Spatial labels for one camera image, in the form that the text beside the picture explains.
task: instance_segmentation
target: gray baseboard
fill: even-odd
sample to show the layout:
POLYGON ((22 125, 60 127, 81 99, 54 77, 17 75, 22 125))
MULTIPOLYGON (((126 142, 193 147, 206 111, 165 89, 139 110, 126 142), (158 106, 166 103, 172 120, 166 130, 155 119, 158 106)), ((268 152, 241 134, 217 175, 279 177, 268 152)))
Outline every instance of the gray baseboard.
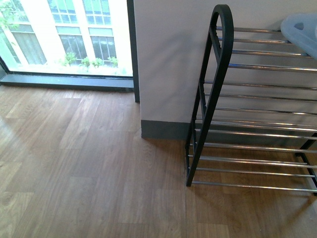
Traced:
MULTIPOLYGON (((155 139, 176 139, 185 140, 188 133, 189 123, 182 122, 166 122, 141 120, 142 137, 155 139)), ((285 134, 285 135, 305 135, 311 136, 312 133, 295 133, 290 131, 280 130, 263 130, 263 129, 247 129, 234 128, 230 126, 211 126, 211 129, 222 129, 241 132, 259 132, 267 134, 285 134)), ((266 145, 266 146, 291 146, 300 148, 305 142, 305 139, 289 139, 289 138, 275 138, 262 136, 248 136, 248 135, 227 135, 221 133, 209 134, 206 142, 213 143, 227 143, 227 144, 246 144, 246 145, 266 145)), ((317 148, 317 142, 311 147, 317 148)))
POLYGON ((189 123, 141 120, 142 138, 185 140, 189 123))

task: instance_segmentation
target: metal shoe rack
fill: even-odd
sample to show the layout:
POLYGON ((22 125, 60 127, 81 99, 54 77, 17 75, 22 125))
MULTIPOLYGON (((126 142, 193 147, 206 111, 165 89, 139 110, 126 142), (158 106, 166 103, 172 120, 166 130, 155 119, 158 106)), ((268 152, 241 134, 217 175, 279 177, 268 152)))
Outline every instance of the metal shoe rack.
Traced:
POLYGON ((290 45, 291 43, 287 40, 258 40, 258 39, 237 39, 234 38, 234 32, 249 32, 254 34, 280 34, 280 30, 262 30, 262 29, 250 29, 250 28, 234 28, 233 20, 230 8, 227 5, 217 5, 212 13, 211 23, 208 32, 207 43, 205 47, 205 53, 199 77, 199 83, 197 93, 195 97, 194 109, 191 117, 190 128, 185 144, 186 150, 186 162, 187 162, 187 186, 191 184, 209 184, 209 185, 223 185, 223 186, 237 186, 237 187, 254 187, 254 188, 272 188, 280 190, 295 190, 305 191, 314 193, 317 195, 317 177, 316 177, 316 165, 312 165, 306 156, 306 154, 317 153, 317 150, 310 149, 313 143, 317 140, 317 126, 307 125, 301 123, 280 123, 272 121, 261 121, 261 120, 246 120, 246 119, 213 119, 215 112, 226 111, 231 113, 244 113, 245 118, 249 118, 249 113, 259 114, 282 114, 287 117, 316 117, 315 112, 293 112, 276 109, 251 109, 251 108, 228 108, 219 107, 217 105, 219 97, 233 98, 235 100, 281 100, 290 104, 296 103, 316 103, 316 97, 312 99, 294 98, 292 95, 284 97, 280 95, 276 96, 254 96, 254 95, 239 95, 239 94, 226 94, 222 93, 222 86, 234 86, 234 87, 249 87, 249 88, 261 88, 265 90, 279 90, 279 89, 291 89, 291 90, 308 90, 310 93, 317 91, 317 87, 311 86, 293 86, 293 85, 274 85, 274 84, 263 84, 257 82, 255 79, 253 83, 237 83, 237 82, 226 82, 225 76, 228 68, 239 68, 239 69, 254 69, 254 70, 271 70, 271 71, 286 71, 293 73, 304 73, 304 74, 316 74, 317 84, 317 68, 313 67, 292 67, 292 66, 276 66, 276 65, 258 65, 258 64, 238 64, 230 63, 232 54, 240 55, 256 55, 261 57, 291 57, 291 58, 311 58, 306 53, 291 53, 288 51, 257 51, 257 50, 233 50, 234 42, 243 42, 254 44, 269 44, 269 45, 290 45), (217 21, 220 17, 222 27, 217 27, 217 21), (222 37, 218 36, 217 33, 222 32, 222 37), (205 80, 206 72, 208 69, 208 62, 211 55, 211 49, 214 50, 214 55, 217 62, 217 68, 213 81, 205 80), (211 85, 210 93, 205 93, 207 84, 211 85), (294 149, 294 147, 280 147, 276 145, 244 145, 244 144, 232 144, 232 143, 208 143, 206 139, 211 135, 230 135, 230 136, 248 136, 254 138, 282 138, 288 140, 304 140, 305 143, 299 146, 300 149, 294 149), (294 153, 298 157, 297 161, 279 161, 279 160, 267 160, 267 159, 240 159, 240 158, 225 158, 225 157, 213 157, 213 156, 202 156, 202 152, 206 147, 218 147, 218 148, 230 148, 230 149, 242 149, 242 150, 262 150, 262 151, 273 151, 283 153, 294 153), (262 166, 260 171, 252 170, 232 170, 232 169, 218 169, 208 166, 207 168, 199 167, 200 161, 207 162, 220 162, 223 164, 239 164, 239 165, 256 165, 262 166), (282 169, 287 168, 300 168, 302 172, 300 174, 293 174, 289 172, 272 173, 269 168, 278 166, 282 169), (278 186, 267 186, 267 185, 248 185, 248 184, 235 184, 235 183, 220 183, 210 181, 197 181, 194 180, 196 171, 205 171, 210 173, 233 173, 243 174, 247 176, 253 175, 266 175, 266 176, 282 176, 285 178, 297 177, 303 179, 311 179, 309 188, 289 188, 289 187, 278 187, 278 186))

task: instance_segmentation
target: black frame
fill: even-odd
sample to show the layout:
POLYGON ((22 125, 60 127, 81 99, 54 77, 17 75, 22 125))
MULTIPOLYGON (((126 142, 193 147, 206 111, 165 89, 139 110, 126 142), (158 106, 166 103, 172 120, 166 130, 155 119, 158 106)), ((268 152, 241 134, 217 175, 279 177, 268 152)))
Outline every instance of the black frame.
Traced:
POLYGON ((198 165, 198 161, 200 155, 203 150, 203 146, 208 134, 209 126, 218 102, 218 98, 220 95, 220 91, 222 88, 222 84, 227 73, 227 69, 229 66, 231 53, 233 47, 233 19, 231 10, 228 5, 217 5, 213 9, 211 22, 209 26, 207 42, 205 47, 204 59, 202 64, 202 69, 199 77, 199 83, 195 98, 195 104, 193 109, 193 114, 191 118, 191 123, 189 126, 189 131, 187 135, 187 140, 185 144, 186 150, 186 162, 187 162, 187 186, 191 186, 194 174, 198 165), (217 29, 217 20, 220 16, 221 23, 222 23, 222 47, 220 47, 219 38, 216 33, 217 29), (214 54, 217 60, 217 70, 215 73, 214 81, 212 84, 211 89, 211 96, 209 97, 208 104, 206 106, 205 101, 205 92, 204 92, 204 82, 205 76, 209 61, 209 56, 211 52, 211 48, 213 46, 214 54), (202 108, 202 115, 203 115, 203 125, 201 129, 201 133, 199 136, 198 142, 196 142, 196 131, 195 131, 195 124, 196 124, 196 116, 199 107, 199 102, 201 102, 202 108), (193 162, 190 165, 189 162, 189 147, 191 139, 193 138, 193 149, 194 149, 194 158, 193 162))

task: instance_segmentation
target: light blue object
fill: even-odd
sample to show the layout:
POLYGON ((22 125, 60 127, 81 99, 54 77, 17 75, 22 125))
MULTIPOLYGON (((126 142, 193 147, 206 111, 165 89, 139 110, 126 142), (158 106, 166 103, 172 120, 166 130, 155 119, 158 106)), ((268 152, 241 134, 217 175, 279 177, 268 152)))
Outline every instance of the light blue object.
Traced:
POLYGON ((281 23, 281 32, 290 42, 317 59, 317 13, 288 16, 281 23))

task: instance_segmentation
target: white column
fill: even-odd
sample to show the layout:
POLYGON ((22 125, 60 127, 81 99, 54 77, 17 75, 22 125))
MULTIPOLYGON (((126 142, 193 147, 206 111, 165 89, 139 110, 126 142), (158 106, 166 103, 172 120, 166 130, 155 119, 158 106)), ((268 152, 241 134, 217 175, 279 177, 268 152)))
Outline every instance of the white column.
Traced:
POLYGON ((55 27, 55 21, 46 0, 20 0, 40 43, 48 63, 55 63, 65 50, 55 27))
POLYGON ((132 72, 128 10, 126 0, 108 0, 118 67, 132 72))
POLYGON ((77 21, 80 27, 81 34, 83 36, 83 41, 87 53, 87 57, 90 60, 94 60, 95 52, 93 48, 93 43, 90 38, 89 30, 88 30, 88 23, 86 20, 86 13, 84 9, 84 4, 82 0, 73 0, 74 8, 77 15, 77 21))
MULTIPOLYGON (((18 45, 15 37, 11 33, 11 31, 9 29, 7 29, 7 28, 3 28, 3 32, 4 32, 5 36, 7 37, 8 41, 10 42, 10 44, 11 44, 13 50, 15 51, 16 55, 18 56, 21 64, 22 65, 29 65, 29 63, 27 62, 23 52, 21 51, 21 48, 19 47, 19 45, 18 45)), ((2 58, 3 58, 3 60, 5 61, 5 63, 7 64, 7 66, 9 68, 12 68, 12 67, 16 68, 17 67, 16 61, 13 58, 13 56, 12 57, 10 57, 10 56, 12 56, 11 52, 9 53, 9 55, 3 54, 2 58)))

